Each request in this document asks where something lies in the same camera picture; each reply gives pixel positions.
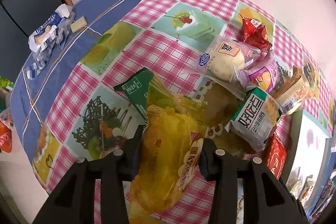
yellow snack package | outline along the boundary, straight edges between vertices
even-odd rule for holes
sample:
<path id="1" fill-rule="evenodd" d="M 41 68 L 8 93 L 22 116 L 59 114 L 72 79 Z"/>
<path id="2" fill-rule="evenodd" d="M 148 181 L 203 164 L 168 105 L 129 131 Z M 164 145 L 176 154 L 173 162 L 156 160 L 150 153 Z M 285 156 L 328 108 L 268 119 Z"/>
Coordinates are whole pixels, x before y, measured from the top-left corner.
<path id="1" fill-rule="evenodd" d="M 148 88 L 139 173 L 130 187 L 130 220 L 168 209 L 183 196 L 203 146 L 205 106 L 206 102 L 173 95 L 154 75 Z"/>

white and green snack package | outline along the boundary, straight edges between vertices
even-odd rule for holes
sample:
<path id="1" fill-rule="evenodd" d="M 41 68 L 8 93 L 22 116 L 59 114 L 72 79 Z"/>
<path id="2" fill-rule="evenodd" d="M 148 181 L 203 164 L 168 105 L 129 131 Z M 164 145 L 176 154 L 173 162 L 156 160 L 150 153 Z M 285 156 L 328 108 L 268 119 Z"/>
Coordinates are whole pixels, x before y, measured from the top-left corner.
<path id="1" fill-rule="evenodd" d="M 254 88 L 246 93 L 243 103 L 225 129 L 246 140 L 256 152 L 262 151 L 282 114 L 281 106 L 271 95 Z"/>

eraser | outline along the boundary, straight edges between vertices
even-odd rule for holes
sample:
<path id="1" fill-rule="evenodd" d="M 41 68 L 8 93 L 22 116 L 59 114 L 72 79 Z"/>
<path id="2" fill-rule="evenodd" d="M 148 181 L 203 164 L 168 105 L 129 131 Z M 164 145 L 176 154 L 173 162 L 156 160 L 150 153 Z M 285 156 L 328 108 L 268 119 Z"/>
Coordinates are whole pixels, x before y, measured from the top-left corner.
<path id="1" fill-rule="evenodd" d="M 84 17 L 81 17 L 80 19 L 77 19 L 74 23 L 71 24 L 71 30 L 72 32 L 77 32 L 81 28 L 85 27 L 87 25 L 87 22 Z"/>

purple snack package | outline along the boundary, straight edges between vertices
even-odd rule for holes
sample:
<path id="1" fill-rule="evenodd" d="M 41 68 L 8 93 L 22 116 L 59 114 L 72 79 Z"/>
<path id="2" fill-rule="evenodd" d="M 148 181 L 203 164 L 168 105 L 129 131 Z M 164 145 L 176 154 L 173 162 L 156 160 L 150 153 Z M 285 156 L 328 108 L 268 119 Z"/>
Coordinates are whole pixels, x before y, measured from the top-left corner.
<path id="1" fill-rule="evenodd" d="M 245 89 L 249 85 L 253 85 L 270 93 L 279 79 L 278 66 L 274 60 L 273 51 L 269 51 L 256 66 L 239 70 L 237 78 Z"/>

blue oval logo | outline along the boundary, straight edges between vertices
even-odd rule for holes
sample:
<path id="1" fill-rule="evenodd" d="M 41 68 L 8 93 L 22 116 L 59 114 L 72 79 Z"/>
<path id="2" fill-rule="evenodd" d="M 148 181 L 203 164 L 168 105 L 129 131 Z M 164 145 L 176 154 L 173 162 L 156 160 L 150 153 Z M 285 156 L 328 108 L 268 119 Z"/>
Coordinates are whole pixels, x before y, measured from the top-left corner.
<path id="1" fill-rule="evenodd" d="M 199 58 L 198 60 L 198 64 L 201 66 L 201 67 L 204 67 L 208 61 L 210 60 L 210 54 L 208 53 L 204 53 L 201 55 L 201 57 Z"/>

